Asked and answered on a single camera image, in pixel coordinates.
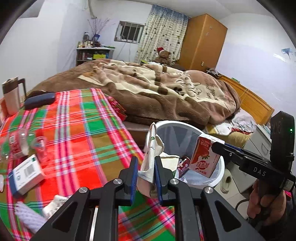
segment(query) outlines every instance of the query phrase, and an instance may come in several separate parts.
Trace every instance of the headboard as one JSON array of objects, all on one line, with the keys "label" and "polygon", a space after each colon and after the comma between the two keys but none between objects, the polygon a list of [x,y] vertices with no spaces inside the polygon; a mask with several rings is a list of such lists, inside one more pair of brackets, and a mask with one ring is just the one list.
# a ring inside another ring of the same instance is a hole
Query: headboard
[{"label": "headboard", "polygon": [[241,108],[247,111],[255,119],[257,124],[263,125],[267,123],[274,112],[274,108],[235,80],[225,75],[220,76],[220,80],[229,83],[236,90],[241,99]]}]

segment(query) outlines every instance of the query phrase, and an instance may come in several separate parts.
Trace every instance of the human hand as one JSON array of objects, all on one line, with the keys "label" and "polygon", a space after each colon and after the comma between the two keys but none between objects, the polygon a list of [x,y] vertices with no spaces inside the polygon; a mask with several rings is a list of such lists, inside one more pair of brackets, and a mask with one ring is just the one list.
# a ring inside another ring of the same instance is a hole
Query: human hand
[{"label": "human hand", "polygon": [[285,192],[282,190],[281,193],[276,197],[274,195],[264,195],[261,198],[259,205],[259,196],[257,193],[258,188],[258,180],[255,181],[253,185],[254,190],[252,191],[250,195],[249,205],[247,209],[247,215],[250,218],[255,218],[257,214],[261,211],[261,206],[268,207],[269,204],[272,202],[272,204],[269,206],[271,212],[270,216],[263,222],[263,225],[271,225],[273,223],[276,223],[278,220],[281,219],[281,217],[285,213],[286,209],[286,195]]}]

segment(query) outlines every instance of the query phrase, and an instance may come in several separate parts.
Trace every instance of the white trash can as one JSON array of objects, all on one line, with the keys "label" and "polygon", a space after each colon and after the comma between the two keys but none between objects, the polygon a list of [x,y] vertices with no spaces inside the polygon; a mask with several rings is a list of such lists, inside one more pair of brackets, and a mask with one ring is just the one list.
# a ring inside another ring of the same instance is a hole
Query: white trash can
[{"label": "white trash can", "polygon": [[[164,152],[169,155],[187,156],[192,158],[197,138],[203,132],[191,125],[179,121],[164,120],[156,123],[157,135],[165,144]],[[191,187],[203,189],[210,186],[215,187],[222,179],[225,170],[224,159],[221,156],[217,166],[210,178],[207,178],[193,170],[188,170],[182,177]]]}]

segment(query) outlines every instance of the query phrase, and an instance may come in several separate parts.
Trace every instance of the metal screw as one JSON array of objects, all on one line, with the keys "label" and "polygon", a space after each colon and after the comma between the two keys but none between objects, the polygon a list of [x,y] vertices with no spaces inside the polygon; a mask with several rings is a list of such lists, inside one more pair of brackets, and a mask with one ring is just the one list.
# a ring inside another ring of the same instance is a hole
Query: metal screw
[{"label": "metal screw", "polygon": [[80,193],[86,193],[87,192],[87,187],[81,187],[79,188]]},{"label": "metal screw", "polygon": [[118,184],[122,183],[122,180],[120,178],[116,178],[116,179],[114,179],[113,183],[118,185]]},{"label": "metal screw", "polygon": [[212,193],[214,190],[213,190],[213,188],[211,188],[211,187],[205,187],[205,192],[206,193]]},{"label": "metal screw", "polygon": [[170,180],[170,183],[173,185],[177,185],[179,183],[179,180],[177,178],[173,178]]}]

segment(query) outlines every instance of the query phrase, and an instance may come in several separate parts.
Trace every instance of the red drink carton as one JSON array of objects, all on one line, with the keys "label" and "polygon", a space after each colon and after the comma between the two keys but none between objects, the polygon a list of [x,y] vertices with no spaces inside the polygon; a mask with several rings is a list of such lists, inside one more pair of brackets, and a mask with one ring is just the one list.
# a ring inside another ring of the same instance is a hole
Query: red drink carton
[{"label": "red drink carton", "polygon": [[211,177],[220,158],[220,155],[214,153],[211,148],[212,144],[216,141],[222,144],[225,143],[224,141],[207,134],[201,134],[198,137],[189,169],[196,171],[205,177]]}]

